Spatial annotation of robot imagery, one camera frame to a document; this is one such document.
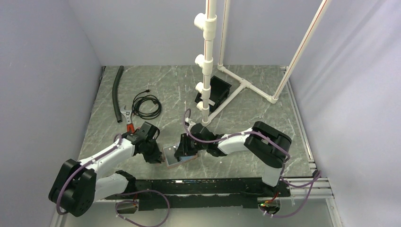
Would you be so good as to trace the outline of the dark credit card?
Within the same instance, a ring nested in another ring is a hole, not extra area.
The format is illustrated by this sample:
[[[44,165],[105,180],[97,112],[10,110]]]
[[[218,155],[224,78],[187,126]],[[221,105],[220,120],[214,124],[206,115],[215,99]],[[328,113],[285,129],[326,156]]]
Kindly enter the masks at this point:
[[[172,168],[181,164],[181,160],[177,159],[174,154],[177,150],[176,145],[171,145],[163,148],[163,154],[167,168]]]

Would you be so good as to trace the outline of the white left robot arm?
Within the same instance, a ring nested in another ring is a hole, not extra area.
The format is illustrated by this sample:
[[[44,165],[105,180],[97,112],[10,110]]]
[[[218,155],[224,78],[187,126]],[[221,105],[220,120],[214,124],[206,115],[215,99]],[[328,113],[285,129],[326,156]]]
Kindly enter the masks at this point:
[[[116,134],[110,146],[90,157],[65,161],[48,195],[55,203],[57,213],[79,217],[100,199],[112,195],[131,198],[137,190],[134,176],[123,170],[110,176],[105,173],[137,154],[141,154],[147,163],[162,163],[162,152],[157,145],[159,135],[158,127],[144,122],[134,132]]]

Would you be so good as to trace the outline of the black card tray box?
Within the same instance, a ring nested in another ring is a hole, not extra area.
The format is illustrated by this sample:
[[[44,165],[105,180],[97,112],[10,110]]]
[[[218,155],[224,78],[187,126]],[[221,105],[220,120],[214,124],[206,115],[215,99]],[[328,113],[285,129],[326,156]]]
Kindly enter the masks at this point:
[[[210,79],[210,86],[209,111],[212,113],[227,99],[232,85],[216,76],[213,76]],[[195,89],[198,91],[195,102],[197,103],[197,108],[201,110],[203,107],[201,99],[203,83],[199,82]]]

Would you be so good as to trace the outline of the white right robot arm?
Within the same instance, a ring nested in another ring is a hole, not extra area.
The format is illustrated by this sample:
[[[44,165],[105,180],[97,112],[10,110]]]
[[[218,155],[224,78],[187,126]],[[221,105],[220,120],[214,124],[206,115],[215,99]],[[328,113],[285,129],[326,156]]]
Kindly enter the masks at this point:
[[[279,190],[278,182],[284,164],[289,159],[291,144],[292,139],[288,135],[261,121],[256,121],[245,131],[233,134],[214,134],[197,123],[181,134],[174,158],[179,162],[185,157],[197,155],[200,150],[205,150],[214,157],[249,151],[265,164],[261,192],[272,196]]]

